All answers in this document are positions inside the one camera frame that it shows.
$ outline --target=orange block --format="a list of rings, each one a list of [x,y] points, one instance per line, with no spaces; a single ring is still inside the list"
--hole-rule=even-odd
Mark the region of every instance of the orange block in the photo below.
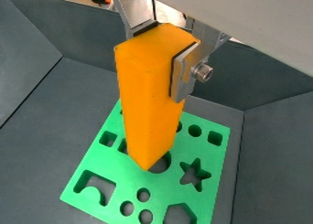
[[[171,59],[194,41],[163,24],[115,47],[128,155],[148,170],[169,150],[183,102],[169,98]]]

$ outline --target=metal plate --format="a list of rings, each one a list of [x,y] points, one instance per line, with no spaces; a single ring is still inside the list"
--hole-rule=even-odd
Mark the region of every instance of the metal plate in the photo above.
[[[8,0],[0,0],[0,127],[61,58]]]

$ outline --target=green board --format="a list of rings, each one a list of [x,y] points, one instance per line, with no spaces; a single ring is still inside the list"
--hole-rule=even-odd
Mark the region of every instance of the green board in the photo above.
[[[108,224],[210,223],[228,134],[227,127],[182,113],[173,146],[143,171],[127,154],[117,102],[61,201]]]

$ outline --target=gray floor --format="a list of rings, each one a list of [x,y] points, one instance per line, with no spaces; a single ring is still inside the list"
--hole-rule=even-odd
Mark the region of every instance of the gray floor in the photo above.
[[[101,223],[58,196],[117,98],[113,72],[58,62],[0,131],[0,223]],[[242,112],[195,98],[186,111],[234,129],[214,213],[227,223]]]

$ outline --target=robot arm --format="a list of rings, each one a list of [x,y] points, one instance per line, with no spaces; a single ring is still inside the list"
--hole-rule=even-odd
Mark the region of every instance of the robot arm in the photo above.
[[[157,23],[152,20],[152,17],[149,15],[147,1],[113,1],[124,23],[127,38],[132,38],[147,31],[151,32],[151,30],[153,30],[153,28],[157,26]],[[238,38],[259,51],[264,52],[271,57],[276,58],[278,60],[301,70],[303,73],[313,76],[313,37],[309,36],[309,33],[313,29],[313,14],[310,4],[311,0],[157,1],[172,6],[176,10],[194,18],[195,23],[192,27],[192,43],[186,44],[186,46],[179,49],[178,54],[172,54],[172,62],[171,64],[168,64],[168,69],[165,69],[167,75],[163,75],[164,77],[168,77],[167,83],[161,87],[159,87],[155,83],[149,85],[149,95],[153,94],[152,89],[163,89],[165,92],[165,96],[172,102],[175,102],[178,105],[183,102],[183,99],[192,92],[195,80],[206,81],[211,75],[211,68],[207,66],[206,60],[208,54],[228,39],[228,36],[224,33],[230,34],[232,37]],[[153,80],[144,80],[145,84],[151,84],[152,82]],[[123,105],[125,99],[131,100],[131,98],[128,98],[131,94],[127,91],[127,95],[121,96],[123,97],[120,98],[120,100]],[[140,97],[135,97],[132,99],[132,102],[136,102],[135,100],[140,100]],[[143,101],[143,103],[149,106],[144,111],[145,115],[143,116],[143,119],[151,119],[153,117],[152,114],[155,115],[155,113],[163,112],[161,108],[159,108],[159,111],[156,111],[155,109],[152,110],[151,107],[153,105],[161,106],[159,105],[160,102],[164,102],[164,99],[161,100],[160,98],[156,98],[149,99],[148,101]],[[135,126],[135,117],[129,115],[127,116],[125,114],[124,116],[125,138],[135,137],[135,133],[127,133],[127,128],[131,129]],[[172,118],[172,122],[163,125],[163,130],[165,132],[173,132],[175,124],[178,126],[178,117],[175,117],[173,115],[175,114],[172,114],[172,116],[169,114],[167,115],[167,118]],[[155,119],[155,121],[157,125],[161,124],[160,119]],[[153,132],[151,123],[147,124],[147,129],[143,133],[143,137],[148,139],[149,133],[153,133],[152,136],[156,141],[161,141],[164,135],[161,135],[160,130],[159,132]],[[169,136],[167,135],[165,137],[171,137],[168,142],[172,143],[175,135],[169,134]],[[160,157],[161,153],[165,152],[164,150],[168,150],[169,148],[168,145],[160,147],[159,149],[155,149],[153,146],[149,148],[148,146],[145,147],[145,143],[129,143],[128,146],[129,151],[132,151],[132,147],[136,148],[136,151],[143,151],[143,156],[139,160],[136,160],[136,163],[139,165],[140,161],[144,161],[145,159],[148,159],[149,161],[145,165],[151,165],[151,163],[157,160],[157,157],[152,157],[152,159],[149,160],[151,154],[156,154]]]

